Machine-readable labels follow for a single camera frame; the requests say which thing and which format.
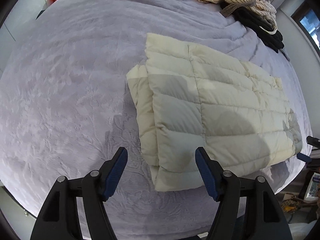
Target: pile of clothes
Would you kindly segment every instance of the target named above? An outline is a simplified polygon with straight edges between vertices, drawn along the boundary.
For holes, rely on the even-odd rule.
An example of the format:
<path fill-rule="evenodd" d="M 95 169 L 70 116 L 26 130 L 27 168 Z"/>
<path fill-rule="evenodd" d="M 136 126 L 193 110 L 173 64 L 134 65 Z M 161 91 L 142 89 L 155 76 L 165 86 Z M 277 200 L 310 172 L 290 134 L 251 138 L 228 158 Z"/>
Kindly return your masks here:
<path fill-rule="evenodd" d="M 276 9 L 269 0 L 197 0 L 203 3 L 216 3 L 221 7 L 224 17 L 233 15 L 235 20 L 251 28 L 262 42 L 273 49 L 279 50 L 290 61 L 284 50 L 283 37 L 277 30 Z"/>

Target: bed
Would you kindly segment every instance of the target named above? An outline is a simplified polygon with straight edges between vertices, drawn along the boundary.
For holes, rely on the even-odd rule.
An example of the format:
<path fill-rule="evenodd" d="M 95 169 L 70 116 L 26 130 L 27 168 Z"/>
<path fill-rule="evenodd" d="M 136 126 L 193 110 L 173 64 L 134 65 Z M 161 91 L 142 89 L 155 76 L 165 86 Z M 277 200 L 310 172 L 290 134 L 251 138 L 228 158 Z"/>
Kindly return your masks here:
<path fill-rule="evenodd" d="M 147 33 L 200 43 L 281 77 L 302 138 L 312 135 L 290 62 L 219 10 L 196 0 L 57 0 L 50 6 L 16 45 L 0 80 L 0 180 L 16 200 L 37 216 L 58 176 L 82 177 L 123 146 L 128 164 L 105 204 L 118 239 L 168 240 L 209 230 L 218 204 L 205 188 L 156 192 L 140 156 L 125 75 L 145 62 Z M 304 140 L 302 153 L 310 152 Z M 303 166 L 293 156 L 247 177 L 263 175 L 279 192 Z M 239 216 L 244 208 L 242 200 Z"/>

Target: window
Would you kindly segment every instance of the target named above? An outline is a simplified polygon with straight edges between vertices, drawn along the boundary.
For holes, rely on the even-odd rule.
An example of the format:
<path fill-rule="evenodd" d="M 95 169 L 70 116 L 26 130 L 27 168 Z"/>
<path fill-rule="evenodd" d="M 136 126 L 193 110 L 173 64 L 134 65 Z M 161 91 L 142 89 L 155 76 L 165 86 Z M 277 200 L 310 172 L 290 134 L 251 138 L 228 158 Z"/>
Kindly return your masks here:
<path fill-rule="evenodd" d="M 320 21 L 308 3 L 303 4 L 292 14 L 291 18 L 299 25 L 320 56 Z"/>

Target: wall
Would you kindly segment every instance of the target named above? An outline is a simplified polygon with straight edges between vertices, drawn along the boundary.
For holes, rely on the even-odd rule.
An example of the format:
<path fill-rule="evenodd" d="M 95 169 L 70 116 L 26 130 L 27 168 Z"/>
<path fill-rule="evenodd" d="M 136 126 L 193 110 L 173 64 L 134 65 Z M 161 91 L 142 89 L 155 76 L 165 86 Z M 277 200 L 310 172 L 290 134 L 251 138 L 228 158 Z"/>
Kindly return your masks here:
<path fill-rule="evenodd" d="M 290 17 L 303 2 L 304 0 L 285 0 L 280 8 L 288 17 Z"/>
<path fill-rule="evenodd" d="M 290 17 L 278 10 L 276 20 L 301 85 L 313 136 L 320 138 L 320 58 L 308 38 Z"/>
<path fill-rule="evenodd" d="M 0 208 L 17 236 L 30 240 L 36 219 L 25 215 L 24 210 L 0 187 Z"/>
<path fill-rule="evenodd" d="M 12 8 L 0 28 L 0 77 L 7 65 L 12 48 L 16 41 L 36 20 L 41 10 L 48 6 L 47 0 L 19 0 Z"/>

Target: folded down comforter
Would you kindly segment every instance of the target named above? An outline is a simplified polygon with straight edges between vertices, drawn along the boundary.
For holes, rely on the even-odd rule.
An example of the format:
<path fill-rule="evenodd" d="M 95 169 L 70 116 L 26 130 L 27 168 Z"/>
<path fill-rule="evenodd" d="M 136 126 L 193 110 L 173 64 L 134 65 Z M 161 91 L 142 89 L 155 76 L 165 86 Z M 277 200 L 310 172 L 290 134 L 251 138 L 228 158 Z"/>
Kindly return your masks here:
<path fill-rule="evenodd" d="M 194 152 L 203 146 L 244 176 L 302 149 L 280 78 L 206 46 L 148 33 L 147 61 L 127 74 L 141 153 L 157 191 L 203 185 Z"/>

